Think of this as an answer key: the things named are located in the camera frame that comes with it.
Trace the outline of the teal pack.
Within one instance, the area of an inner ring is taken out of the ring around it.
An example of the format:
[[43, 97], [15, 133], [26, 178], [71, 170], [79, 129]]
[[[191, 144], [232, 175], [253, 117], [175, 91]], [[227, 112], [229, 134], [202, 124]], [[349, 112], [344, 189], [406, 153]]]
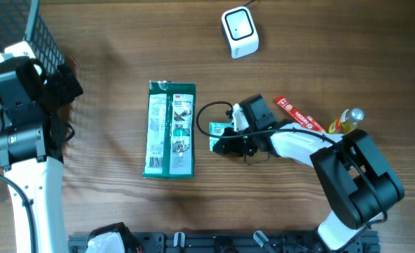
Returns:
[[[224, 130], [228, 127], [233, 127], [232, 123], [211, 122], [210, 134], [215, 136], [222, 136]], [[210, 139], [210, 151], [213, 152], [214, 145], [218, 142], [218, 138], [209, 137]]]

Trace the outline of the red stick sachet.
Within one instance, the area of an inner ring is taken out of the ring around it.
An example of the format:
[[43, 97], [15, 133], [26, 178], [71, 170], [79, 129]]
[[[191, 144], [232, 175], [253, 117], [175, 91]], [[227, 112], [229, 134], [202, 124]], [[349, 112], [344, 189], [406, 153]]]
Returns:
[[284, 96], [279, 96], [274, 99], [274, 102], [288, 113], [298, 124], [310, 130], [326, 133], [325, 129], [312, 117], [301, 113], [292, 103], [290, 103]]

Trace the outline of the grey plastic mesh basket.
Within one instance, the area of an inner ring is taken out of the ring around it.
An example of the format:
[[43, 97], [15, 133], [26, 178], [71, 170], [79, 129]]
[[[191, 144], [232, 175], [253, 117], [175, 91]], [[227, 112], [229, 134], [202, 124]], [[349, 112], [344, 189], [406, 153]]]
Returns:
[[35, 58], [40, 59], [49, 74], [65, 62], [39, 12], [38, 0], [0, 0], [0, 53], [22, 41], [29, 44]]

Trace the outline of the green 3M package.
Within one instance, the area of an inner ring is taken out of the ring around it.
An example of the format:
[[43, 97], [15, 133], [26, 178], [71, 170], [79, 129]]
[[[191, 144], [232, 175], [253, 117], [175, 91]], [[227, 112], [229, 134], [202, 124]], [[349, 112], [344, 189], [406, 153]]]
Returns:
[[196, 84], [151, 81], [143, 176], [193, 178]]

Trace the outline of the yellow oil bottle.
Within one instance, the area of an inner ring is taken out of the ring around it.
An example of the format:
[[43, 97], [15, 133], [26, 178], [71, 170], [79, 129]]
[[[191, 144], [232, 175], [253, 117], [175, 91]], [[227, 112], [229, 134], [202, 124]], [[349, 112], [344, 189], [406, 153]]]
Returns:
[[362, 109], [346, 109], [339, 118], [330, 124], [328, 132], [330, 134], [347, 134], [355, 130], [363, 119], [364, 111]]

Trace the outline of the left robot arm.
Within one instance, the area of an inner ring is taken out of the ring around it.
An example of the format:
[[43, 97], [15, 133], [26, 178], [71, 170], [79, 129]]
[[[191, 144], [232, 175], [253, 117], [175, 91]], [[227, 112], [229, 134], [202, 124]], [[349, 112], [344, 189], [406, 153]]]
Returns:
[[124, 223], [69, 240], [62, 208], [63, 145], [75, 130], [61, 107], [82, 95], [70, 67], [49, 74], [29, 56], [0, 53], [0, 181], [11, 194], [18, 252], [139, 252]]

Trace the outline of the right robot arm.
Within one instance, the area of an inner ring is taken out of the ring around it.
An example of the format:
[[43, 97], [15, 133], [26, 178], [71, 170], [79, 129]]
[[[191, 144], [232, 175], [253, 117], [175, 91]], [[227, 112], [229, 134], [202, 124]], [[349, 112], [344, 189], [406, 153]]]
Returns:
[[388, 219], [388, 210], [404, 198], [401, 180], [373, 139], [361, 129], [325, 134], [290, 121], [278, 121], [260, 94], [232, 105], [231, 124], [209, 136], [212, 151], [243, 158], [261, 151], [314, 169], [331, 213], [317, 227], [330, 252], [340, 252], [364, 231]]

